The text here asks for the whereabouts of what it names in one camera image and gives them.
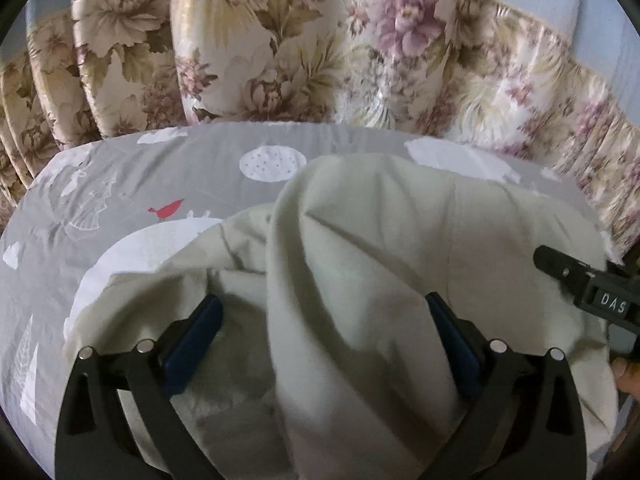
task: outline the metal rivet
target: metal rivet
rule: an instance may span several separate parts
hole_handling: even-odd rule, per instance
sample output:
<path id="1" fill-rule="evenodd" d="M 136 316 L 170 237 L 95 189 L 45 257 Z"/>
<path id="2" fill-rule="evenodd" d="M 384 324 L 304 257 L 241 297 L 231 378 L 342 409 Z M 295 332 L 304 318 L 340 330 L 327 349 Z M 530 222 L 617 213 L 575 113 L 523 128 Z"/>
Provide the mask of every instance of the metal rivet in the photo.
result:
<path id="1" fill-rule="evenodd" d="M 499 339 L 494 339 L 489 343 L 489 348 L 497 354 L 504 354 L 507 351 L 507 343 Z"/>
<path id="2" fill-rule="evenodd" d="M 551 352 L 549 352 L 551 354 L 551 357 L 553 359 L 555 359 L 556 361 L 563 361 L 564 360 L 564 352 L 559 349 L 559 348 L 552 348 Z"/>
<path id="3" fill-rule="evenodd" d="M 155 344 L 153 339 L 143 339 L 136 345 L 136 350 L 141 354 L 146 354 L 154 349 Z"/>
<path id="4" fill-rule="evenodd" d="M 89 357 L 91 357 L 94 354 L 94 349 L 91 348 L 90 346 L 85 346 L 84 348 L 81 349 L 81 351 L 78 352 L 78 357 L 82 359 L 82 361 L 87 360 Z"/>

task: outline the floral curtain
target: floral curtain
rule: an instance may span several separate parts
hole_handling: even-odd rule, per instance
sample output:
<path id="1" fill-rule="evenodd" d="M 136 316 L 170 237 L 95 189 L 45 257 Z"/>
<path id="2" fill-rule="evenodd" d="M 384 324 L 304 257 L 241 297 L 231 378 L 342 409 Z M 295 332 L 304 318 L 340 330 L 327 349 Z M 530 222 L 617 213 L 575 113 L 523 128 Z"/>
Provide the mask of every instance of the floral curtain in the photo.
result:
<path id="1" fill-rule="evenodd" d="M 498 0 L 70 0 L 0 79 L 11 204 L 99 137 L 326 121 L 528 158 L 575 177 L 619 250 L 640 235 L 638 127 L 569 38 Z"/>

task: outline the patterned bed sheet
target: patterned bed sheet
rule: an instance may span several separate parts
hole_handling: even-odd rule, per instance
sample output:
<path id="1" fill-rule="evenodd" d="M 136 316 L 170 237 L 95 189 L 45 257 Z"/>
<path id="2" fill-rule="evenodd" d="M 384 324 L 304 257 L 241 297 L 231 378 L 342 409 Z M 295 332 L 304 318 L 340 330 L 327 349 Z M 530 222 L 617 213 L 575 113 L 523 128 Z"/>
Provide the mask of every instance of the patterned bed sheet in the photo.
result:
<path id="1" fill-rule="evenodd" d="M 0 239 L 0 402 L 47 473 L 53 476 L 68 373 L 62 346 L 78 313 L 109 277 L 153 271 L 208 227 L 273 202 L 307 161 L 354 152 L 389 153 L 523 186 L 569 203 L 599 226 L 575 183 L 551 170 L 388 130 L 224 123 L 61 152 L 36 178 Z"/>

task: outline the finger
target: finger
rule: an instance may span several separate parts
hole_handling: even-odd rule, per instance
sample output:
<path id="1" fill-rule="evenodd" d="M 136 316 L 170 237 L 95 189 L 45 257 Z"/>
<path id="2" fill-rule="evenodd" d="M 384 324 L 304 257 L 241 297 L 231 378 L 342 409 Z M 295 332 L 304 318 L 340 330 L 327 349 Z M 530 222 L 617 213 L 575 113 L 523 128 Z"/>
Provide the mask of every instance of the finger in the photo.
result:
<path id="1" fill-rule="evenodd" d="M 616 384 L 620 390 L 640 399 L 640 363 L 631 363 L 618 358 L 611 365 Z"/>

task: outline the white speckled oval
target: white speckled oval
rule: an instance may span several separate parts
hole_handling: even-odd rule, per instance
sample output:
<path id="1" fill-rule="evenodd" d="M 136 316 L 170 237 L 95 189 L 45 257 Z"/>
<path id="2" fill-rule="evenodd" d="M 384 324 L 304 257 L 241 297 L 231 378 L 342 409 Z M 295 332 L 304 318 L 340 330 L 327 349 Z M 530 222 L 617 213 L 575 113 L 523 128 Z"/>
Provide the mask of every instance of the white speckled oval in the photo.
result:
<path id="1" fill-rule="evenodd" d="M 289 180 L 306 165 L 306 157 L 289 146 L 260 146 L 240 159 L 240 171 L 258 182 Z"/>

